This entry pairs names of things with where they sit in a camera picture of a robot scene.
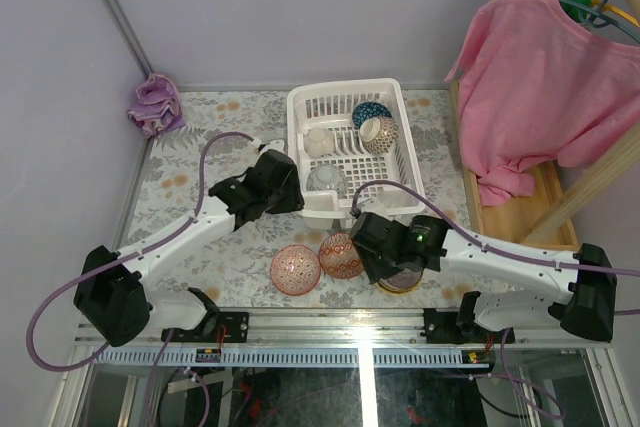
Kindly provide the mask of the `white plastic dish rack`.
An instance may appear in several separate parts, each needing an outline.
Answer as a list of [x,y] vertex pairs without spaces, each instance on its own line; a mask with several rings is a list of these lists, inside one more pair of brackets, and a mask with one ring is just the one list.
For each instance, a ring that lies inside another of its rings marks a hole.
[[[352,122],[353,109],[374,101],[389,108],[399,126],[398,139],[384,155],[367,152]],[[313,128],[324,128],[334,136],[334,153],[310,158],[303,137]],[[374,180],[390,180],[423,194],[424,186],[414,148],[400,84],[391,78],[336,81],[297,87],[287,96],[288,156],[297,165],[304,196],[300,212],[313,229],[329,230],[335,223],[348,228],[353,195],[358,188]],[[330,164],[338,167],[347,180],[347,192],[307,191],[306,182],[314,167]]]

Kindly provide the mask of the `brown checker pattern bowl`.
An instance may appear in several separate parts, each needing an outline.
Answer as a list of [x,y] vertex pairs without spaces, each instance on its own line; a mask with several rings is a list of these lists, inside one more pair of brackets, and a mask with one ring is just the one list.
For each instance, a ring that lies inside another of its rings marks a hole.
[[359,136],[365,150],[375,155],[389,153],[398,135],[398,124],[389,117],[369,118],[359,128]]

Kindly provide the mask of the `blue triangle pattern bowl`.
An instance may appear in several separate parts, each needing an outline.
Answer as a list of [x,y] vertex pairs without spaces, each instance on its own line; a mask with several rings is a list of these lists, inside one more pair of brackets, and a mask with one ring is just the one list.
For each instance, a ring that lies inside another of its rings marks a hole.
[[387,117],[391,118],[392,114],[388,107],[384,104],[374,101],[366,101],[358,104],[352,112],[352,122],[356,129],[359,129],[362,124],[375,117]]

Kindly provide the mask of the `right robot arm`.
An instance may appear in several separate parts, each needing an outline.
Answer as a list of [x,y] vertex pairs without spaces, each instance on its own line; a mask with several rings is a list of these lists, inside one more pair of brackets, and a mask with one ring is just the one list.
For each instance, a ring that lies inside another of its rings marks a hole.
[[514,339],[517,328],[559,326],[588,341],[609,342],[614,331],[617,279],[603,249],[576,253],[513,244],[453,228],[443,219],[414,217],[407,225],[373,212],[359,215],[351,241],[372,283],[398,274],[463,273],[513,285],[503,293],[470,291],[455,312],[424,312],[435,344]]

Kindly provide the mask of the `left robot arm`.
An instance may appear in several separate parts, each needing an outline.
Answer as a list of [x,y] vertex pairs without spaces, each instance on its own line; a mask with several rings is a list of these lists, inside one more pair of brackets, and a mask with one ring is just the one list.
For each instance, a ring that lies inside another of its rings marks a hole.
[[266,150],[243,174],[211,187],[194,214],[118,252],[91,251],[74,304],[110,347],[131,342],[147,328],[174,342],[212,342],[226,330],[215,302],[199,288],[158,291],[155,283],[205,245],[263,214],[288,214],[303,206],[296,164],[282,152]]

